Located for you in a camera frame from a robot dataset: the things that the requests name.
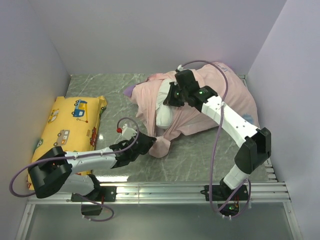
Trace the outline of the white pillow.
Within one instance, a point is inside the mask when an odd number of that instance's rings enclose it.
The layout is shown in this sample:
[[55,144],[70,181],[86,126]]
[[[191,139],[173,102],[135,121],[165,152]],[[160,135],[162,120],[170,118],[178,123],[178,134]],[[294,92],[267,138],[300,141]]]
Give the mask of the white pillow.
[[163,130],[168,129],[174,120],[174,110],[172,106],[164,105],[164,101],[170,90],[172,79],[164,79],[158,89],[155,104],[155,125]]

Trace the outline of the purple princess pillowcase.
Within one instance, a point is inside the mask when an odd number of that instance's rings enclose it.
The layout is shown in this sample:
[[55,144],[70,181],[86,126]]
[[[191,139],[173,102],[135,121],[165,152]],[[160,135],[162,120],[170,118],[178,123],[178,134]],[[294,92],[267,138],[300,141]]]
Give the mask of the purple princess pillowcase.
[[[206,64],[192,70],[200,87],[208,86],[219,96],[226,94],[225,102],[242,118],[259,126],[255,100],[243,81],[224,63]],[[201,113],[201,104],[194,107],[186,103],[175,107],[165,105],[170,83],[176,81],[176,72],[156,73],[144,82],[131,85],[124,95],[138,106],[136,117],[146,127],[147,135],[157,140],[149,150],[155,158],[166,156],[171,141],[180,135],[193,135],[218,126],[218,123]]]

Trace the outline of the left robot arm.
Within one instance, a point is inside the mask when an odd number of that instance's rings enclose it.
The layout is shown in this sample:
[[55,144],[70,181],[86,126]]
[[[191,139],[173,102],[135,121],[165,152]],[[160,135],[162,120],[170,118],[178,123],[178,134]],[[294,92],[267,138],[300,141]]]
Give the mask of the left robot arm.
[[103,188],[93,174],[81,175],[94,169],[121,168],[145,155],[156,142],[155,137],[142,132],[130,139],[110,145],[101,150],[87,152],[63,151],[56,146],[46,152],[28,168],[28,174],[39,199],[50,197],[58,192],[79,194],[89,201],[96,201],[103,195]]

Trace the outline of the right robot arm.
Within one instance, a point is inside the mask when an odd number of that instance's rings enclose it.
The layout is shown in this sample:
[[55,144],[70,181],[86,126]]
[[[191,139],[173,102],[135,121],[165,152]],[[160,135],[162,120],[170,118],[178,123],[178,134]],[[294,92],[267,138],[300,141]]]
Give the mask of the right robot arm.
[[200,87],[193,72],[189,69],[177,70],[175,82],[164,105],[182,107],[188,104],[219,124],[236,142],[239,150],[234,158],[234,166],[220,181],[219,194],[231,200],[238,194],[238,188],[251,173],[272,153],[272,135],[266,128],[258,128],[241,117],[210,86]]

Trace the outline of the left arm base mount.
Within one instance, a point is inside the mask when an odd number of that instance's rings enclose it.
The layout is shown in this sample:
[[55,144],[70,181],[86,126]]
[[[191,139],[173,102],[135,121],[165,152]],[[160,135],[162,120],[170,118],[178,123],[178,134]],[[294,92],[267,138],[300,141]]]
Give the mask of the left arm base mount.
[[86,196],[72,193],[70,200],[72,203],[81,203],[81,214],[87,219],[99,216],[103,210],[110,210],[111,216],[109,218],[111,218],[114,215],[114,211],[106,203],[115,202],[116,195],[116,186],[102,186],[99,190],[94,190],[93,193],[89,193]]

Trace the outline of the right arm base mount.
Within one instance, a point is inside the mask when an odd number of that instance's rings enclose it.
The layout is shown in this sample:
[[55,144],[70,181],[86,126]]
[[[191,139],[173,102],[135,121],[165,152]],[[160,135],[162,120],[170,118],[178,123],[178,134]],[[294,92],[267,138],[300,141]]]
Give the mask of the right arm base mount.
[[246,207],[249,207],[251,200],[252,187],[241,185],[239,189],[233,194],[234,190],[230,190],[228,186],[212,185],[210,193],[210,185],[205,185],[204,189],[200,191],[205,196],[207,202],[221,202],[217,204],[217,210],[222,217],[232,219],[238,216]]

